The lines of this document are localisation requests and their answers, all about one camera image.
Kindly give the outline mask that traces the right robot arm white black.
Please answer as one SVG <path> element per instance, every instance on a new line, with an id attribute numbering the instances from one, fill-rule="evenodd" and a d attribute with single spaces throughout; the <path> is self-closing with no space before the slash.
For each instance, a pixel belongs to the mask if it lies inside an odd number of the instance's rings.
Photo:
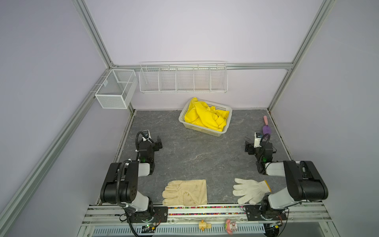
<path id="1" fill-rule="evenodd" d="M 249 221 L 285 220 L 287 208 L 307 201 L 327 199 L 327 186 L 313 162 L 274 162 L 273 146 L 267 145 L 266 142 L 260 147 L 255 147 L 253 143 L 246 141 L 245 152 L 256 157 L 256 166 L 260 174 L 286 179 L 285 188 L 274 194 L 266 194 L 260 204 L 245 207 Z"/>

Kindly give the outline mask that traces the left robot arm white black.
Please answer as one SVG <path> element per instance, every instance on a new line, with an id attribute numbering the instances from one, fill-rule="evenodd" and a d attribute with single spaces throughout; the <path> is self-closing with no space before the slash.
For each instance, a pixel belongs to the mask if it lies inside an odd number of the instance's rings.
<path id="1" fill-rule="evenodd" d="M 110 164 L 100 191 L 101 202 L 120 206 L 130 221 L 152 221 L 154 205 L 149 197 L 138 191 L 138 178 L 153 174 L 155 152 L 160 149 L 160 138 L 157 142 L 141 141 L 138 144 L 137 160 Z"/>

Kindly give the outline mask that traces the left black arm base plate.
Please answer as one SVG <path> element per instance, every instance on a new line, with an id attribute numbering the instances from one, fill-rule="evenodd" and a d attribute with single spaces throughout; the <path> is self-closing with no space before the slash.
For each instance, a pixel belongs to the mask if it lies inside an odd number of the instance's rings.
<path id="1" fill-rule="evenodd" d="M 168 218 L 167 206 L 154 206 L 144 212 L 134 212 L 127 214 L 131 223 L 166 223 Z"/>

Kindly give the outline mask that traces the yellow trousers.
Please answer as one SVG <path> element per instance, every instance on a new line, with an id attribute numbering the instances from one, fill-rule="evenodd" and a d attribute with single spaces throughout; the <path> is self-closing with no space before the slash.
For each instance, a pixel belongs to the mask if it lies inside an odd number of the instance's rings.
<path id="1" fill-rule="evenodd" d="M 185 122 L 222 132 L 228 124 L 229 111 L 217 110 L 215 106 L 209 107 L 204 101 L 194 97 L 185 114 Z"/>

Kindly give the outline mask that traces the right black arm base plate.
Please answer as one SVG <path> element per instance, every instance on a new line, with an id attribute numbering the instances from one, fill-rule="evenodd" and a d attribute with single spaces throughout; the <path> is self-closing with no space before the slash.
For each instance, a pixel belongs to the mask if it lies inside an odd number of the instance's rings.
<path id="1" fill-rule="evenodd" d="M 248 221 L 285 221 L 287 214 L 284 209 L 272 209 L 261 205 L 244 205 L 243 211 L 246 213 Z"/>

